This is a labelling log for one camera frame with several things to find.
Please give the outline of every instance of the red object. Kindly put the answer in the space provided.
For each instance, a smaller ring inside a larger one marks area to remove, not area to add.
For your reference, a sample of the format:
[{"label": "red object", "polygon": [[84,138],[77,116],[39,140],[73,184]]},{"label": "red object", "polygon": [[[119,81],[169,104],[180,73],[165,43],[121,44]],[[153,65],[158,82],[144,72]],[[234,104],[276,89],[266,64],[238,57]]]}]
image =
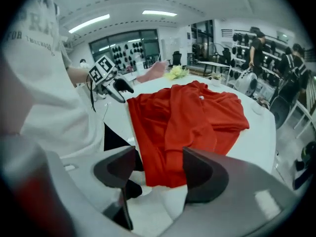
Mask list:
[{"label": "red object", "polygon": [[198,81],[127,102],[148,186],[184,185],[184,146],[226,155],[249,128],[235,94],[210,91]]}]

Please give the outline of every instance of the white table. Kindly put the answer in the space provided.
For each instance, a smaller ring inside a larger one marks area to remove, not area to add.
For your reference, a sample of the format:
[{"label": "white table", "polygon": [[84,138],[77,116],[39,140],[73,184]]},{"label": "white table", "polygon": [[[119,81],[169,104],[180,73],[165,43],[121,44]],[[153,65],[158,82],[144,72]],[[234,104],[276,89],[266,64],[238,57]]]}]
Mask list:
[{"label": "white table", "polygon": [[[185,85],[194,80],[204,82],[210,90],[216,92],[231,92],[238,96],[244,109],[244,115],[247,118],[250,128],[240,133],[234,146],[228,152],[227,156],[251,162],[271,174],[276,152],[276,125],[273,114],[267,109],[262,115],[258,115],[252,110],[254,100],[246,95],[229,88],[225,85],[219,87],[211,85],[211,81],[198,76],[186,76],[181,79],[168,80],[167,78],[158,78],[134,87],[134,93],[123,93],[125,99],[137,97],[141,93],[154,93],[162,88],[170,88],[173,84]],[[104,118],[104,122],[119,136],[139,150],[133,127],[130,122],[127,104],[120,104],[114,99],[107,97],[106,100],[97,101],[95,108],[97,113],[103,117],[105,113],[106,101],[109,102],[109,108]]]},{"label": "white table", "polygon": [[221,67],[221,68],[229,68],[230,67],[228,65],[224,65],[221,63],[217,63],[217,62],[211,62],[211,61],[198,61],[197,63],[205,64],[203,76],[205,76],[207,65],[215,66],[215,72],[216,72],[216,67]]}]

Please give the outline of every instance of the floor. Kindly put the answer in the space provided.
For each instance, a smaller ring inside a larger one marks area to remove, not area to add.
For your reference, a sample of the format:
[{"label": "floor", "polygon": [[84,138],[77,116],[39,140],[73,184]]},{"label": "floor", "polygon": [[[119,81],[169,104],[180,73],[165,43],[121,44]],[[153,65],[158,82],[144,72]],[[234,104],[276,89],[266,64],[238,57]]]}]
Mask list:
[{"label": "floor", "polygon": [[[112,110],[115,109],[114,106],[111,106],[113,104],[114,100],[111,98],[98,100],[95,103],[97,112],[101,113],[106,123],[110,122]],[[296,135],[305,124],[302,122],[295,130],[293,129],[300,117],[301,113],[295,111],[293,116],[276,132],[276,152],[278,156],[275,159],[272,175],[292,191],[293,174],[291,174],[291,166],[296,158],[299,159],[302,148],[315,139],[312,127],[309,127],[299,139],[296,139]],[[127,140],[130,144],[135,144],[132,138]],[[139,184],[145,184],[144,176],[139,172],[134,172],[132,180],[133,178]],[[294,194],[299,198],[304,194],[307,186],[308,183],[297,191],[293,191]],[[155,187],[148,195],[128,201],[128,210],[133,221],[133,232],[135,234],[142,237],[157,237],[172,224],[171,218],[161,203],[159,194],[162,189],[163,187]]]}]

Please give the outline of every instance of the white chair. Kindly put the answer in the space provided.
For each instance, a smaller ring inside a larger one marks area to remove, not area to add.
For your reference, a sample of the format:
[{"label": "white chair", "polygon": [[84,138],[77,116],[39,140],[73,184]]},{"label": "white chair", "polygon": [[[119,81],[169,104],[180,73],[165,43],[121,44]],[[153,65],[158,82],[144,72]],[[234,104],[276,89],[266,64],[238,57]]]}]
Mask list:
[{"label": "white chair", "polygon": [[310,115],[309,111],[304,107],[304,105],[302,105],[299,101],[296,101],[295,105],[293,106],[292,110],[290,111],[290,113],[288,114],[285,122],[287,122],[287,120],[290,118],[290,116],[294,113],[296,107],[300,108],[301,111],[303,112],[303,116],[301,117],[301,119],[298,121],[298,123],[294,126],[294,129],[297,128],[297,126],[302,122],[302,120],[304,119],[304,117],[307,117],[309,120],[306,123],[306,125],[303,127],[303,130],[296,136],[296,139],[298,139],[302,133],[307,129],[307,127],[312,124],[314,127],[316,127],[316,125],[314,124],[313,118]]}]

